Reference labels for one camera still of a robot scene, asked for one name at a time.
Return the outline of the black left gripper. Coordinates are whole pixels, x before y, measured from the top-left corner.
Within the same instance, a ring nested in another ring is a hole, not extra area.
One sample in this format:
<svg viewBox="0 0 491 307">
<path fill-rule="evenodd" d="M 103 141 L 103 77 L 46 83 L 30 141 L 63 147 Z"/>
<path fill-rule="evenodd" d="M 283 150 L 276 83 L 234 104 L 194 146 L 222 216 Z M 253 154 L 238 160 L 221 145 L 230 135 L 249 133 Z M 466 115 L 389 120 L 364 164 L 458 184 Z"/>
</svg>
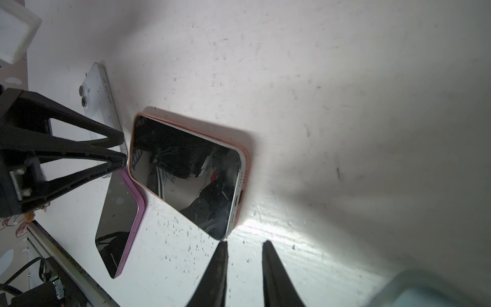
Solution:
<svg viewBox="0 0 491 307">
<path fill-rule="evenodd" d="M 35 141 L 51 134 L 55 119 L 103 135 L 87 141 L 102 148 L 81 152 L 33 152 Z M 1 94 L 1 217 L 27 214 L 68 192 L 111 174 L 127 163 L 124 134 L 39 93 L 8 88 Z"/>
</svg>

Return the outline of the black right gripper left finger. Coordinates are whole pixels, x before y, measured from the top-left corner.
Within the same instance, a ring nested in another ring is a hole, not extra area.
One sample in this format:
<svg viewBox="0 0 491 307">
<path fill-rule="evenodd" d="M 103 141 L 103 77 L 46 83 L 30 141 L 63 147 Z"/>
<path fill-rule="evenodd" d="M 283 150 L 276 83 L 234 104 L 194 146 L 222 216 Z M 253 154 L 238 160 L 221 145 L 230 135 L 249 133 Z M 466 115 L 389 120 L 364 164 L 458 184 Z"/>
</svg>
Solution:
<svg viewBox="0 0 491 307">
<path fill-rule="evenodd" d="M 217 248 L 198 284 L 195 293 L 187 304 L 192 306 L 226 306 L 228 272 L 228 243 L 222 241 Z"/>
</svg>

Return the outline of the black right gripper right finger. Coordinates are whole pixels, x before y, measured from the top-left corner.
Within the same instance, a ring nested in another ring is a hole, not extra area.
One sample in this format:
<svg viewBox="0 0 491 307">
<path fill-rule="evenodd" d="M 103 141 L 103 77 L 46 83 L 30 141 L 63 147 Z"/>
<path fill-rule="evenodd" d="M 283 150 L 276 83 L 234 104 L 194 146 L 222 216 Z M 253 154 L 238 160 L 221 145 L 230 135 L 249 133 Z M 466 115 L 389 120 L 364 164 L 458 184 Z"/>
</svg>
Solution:
<svg viewBox="0 0 491 307">
<path fill-rule="evenodd" d="M 301 306 L 304 303 L 295 290 L 273 244 L 267 240 L 262 250 L 264 305 Z"/>
</svg>

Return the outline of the black screen phone purple case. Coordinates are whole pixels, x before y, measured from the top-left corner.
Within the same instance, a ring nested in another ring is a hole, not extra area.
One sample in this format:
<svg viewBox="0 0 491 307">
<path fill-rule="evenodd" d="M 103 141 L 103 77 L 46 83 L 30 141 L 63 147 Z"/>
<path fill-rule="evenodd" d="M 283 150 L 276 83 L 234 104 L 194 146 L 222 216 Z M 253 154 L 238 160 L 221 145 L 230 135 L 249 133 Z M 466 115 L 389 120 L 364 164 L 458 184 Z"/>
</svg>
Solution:
<svg viewBox="0 0 491 307">
<path fill-rule="evenodd" d="M 145 209 L 146 202 L 128 172 L 113 172 L 95 235 L 96 248 L 112 279 L 124 269 Z"/>
</svg>

